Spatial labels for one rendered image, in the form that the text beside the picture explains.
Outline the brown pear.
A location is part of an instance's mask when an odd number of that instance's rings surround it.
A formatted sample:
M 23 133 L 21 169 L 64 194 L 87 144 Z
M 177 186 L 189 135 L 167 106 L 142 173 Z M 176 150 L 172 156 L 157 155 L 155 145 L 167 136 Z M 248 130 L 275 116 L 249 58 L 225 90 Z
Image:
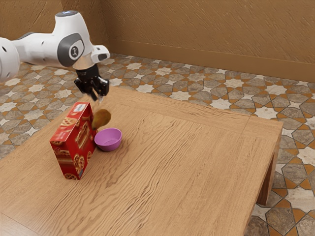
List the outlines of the brown pear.
M 99 109 L 94 113 L 92 121 L 92 129 L 97 130 L 102 126 L 105 126 L 111 120 L 111 113 L 106 109 Z

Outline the purple bowl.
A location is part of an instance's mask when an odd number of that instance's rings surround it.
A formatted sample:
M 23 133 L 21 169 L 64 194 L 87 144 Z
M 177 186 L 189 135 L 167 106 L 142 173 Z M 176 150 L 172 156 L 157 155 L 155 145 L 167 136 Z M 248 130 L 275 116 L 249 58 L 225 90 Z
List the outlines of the purple bowl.
M 97 132 L 94 141 L 101 150 L 113 151 L 121 144 L 122 132 L 117 128 L 105 128 Z

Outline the red biscuit box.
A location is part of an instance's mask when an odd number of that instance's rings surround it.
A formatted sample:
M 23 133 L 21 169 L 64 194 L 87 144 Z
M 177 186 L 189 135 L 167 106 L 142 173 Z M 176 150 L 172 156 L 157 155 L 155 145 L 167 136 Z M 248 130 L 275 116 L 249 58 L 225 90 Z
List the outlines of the red biscuit box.
M 79 180 L 96 148 L 89 102 L 76 102 L 50 139 L 64 178 Z

